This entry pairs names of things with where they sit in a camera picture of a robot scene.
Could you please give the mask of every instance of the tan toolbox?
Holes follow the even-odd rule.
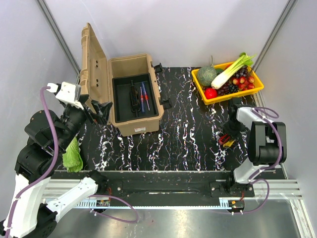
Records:
[[[164,114],[160,104],[152,58],[148,54],[106,59],[106,56],[89,23],[82,31],[81,94],[89,94],[86,104],[94,112],[91,100],[113,102],[109,123],[118,127],[123,136],[159,130]],[[140,87],[145,84],[149,98],[144,100],[145,112],[131,110],[130,86],[133,83],[140,97]]]

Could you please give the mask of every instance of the toolbox latch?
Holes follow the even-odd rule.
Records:
[[[161,100],[160,104],[163,106],[164,110],[167,110],[173,107],[173,104],[170,98],[167,100]]]
[[[154,68],[155,73],[160,73],[160,72],[163,71],[163,67],[162,67],[162,64],[161,64],[161,63],[159,63],[159,64],[156,65],[156,66],[152,66],[152,67]]]

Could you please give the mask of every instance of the green lettuce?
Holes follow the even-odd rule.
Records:
[[[79,154],[79,145],[76,136],[66,148],[63,154],[63,165],[68,172],[79,172],[83,169],[83,160]]]

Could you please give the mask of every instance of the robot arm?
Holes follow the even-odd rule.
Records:
[[[250,181],[259,173],[273,166],[279,155],[279,146],[276,134],[271,125],[277,130],[280,140],[282,155],[279,164],[286,160],[286,127],[282,122],[274,122],[256,113],[255,109],[242,105],[240,98],[229,101],[229,120],[222,126],[225,137],[234,140],[248,128],[250,130],[248,158],[234,171],[230,173],[226,182],[212,184],[213,197],[240,196],[242,192],[248,196],[254,196]]]
[[[58,161],[61,161],[62,154],[87,119],[91,123],[107,124],[112,103],[100,104],[90,100],[89,95],[81,95],[80,85],[63,82],[61,85],[48,84],[48,86],[50,86],[49,91],[54,93],[65,107],[60,118],[53,111],[49,111],[58,137]],[[48,170],[53,159],[53,136],[43,111],[32,116],[30,123],[25,127],[25,132],[29,135],[29,140],[17,158],[16,187],[12,204],[23,188]],[[57,222],[76,204],[96,192],[99,194],[106,192],[107,178],[97,171],[91,171],[76,187],[61,197],[48,204],[41,204],[44,189],[53,173],[54,170],[19,198],[10,227],[12,237],[48,237]],[[0,223],[2,236],[8,230],[7,221],[8,217]]]

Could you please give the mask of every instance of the screwdriver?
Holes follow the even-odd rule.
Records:
[[[143,104],[144,99],[143,99],[142,87],[140,87],[140,91],[141,91],[141,110],[142,112],[144,112],[145,110],[144,110],[144,104]]]
[[[149,98],[148,98],[147,92],[145,91],[145,84],[144,84],[144,82],[142,82],[142,88],[143,88],[145,100],[147,101],[147,104],[148,104],[148,109],[150,110]]]

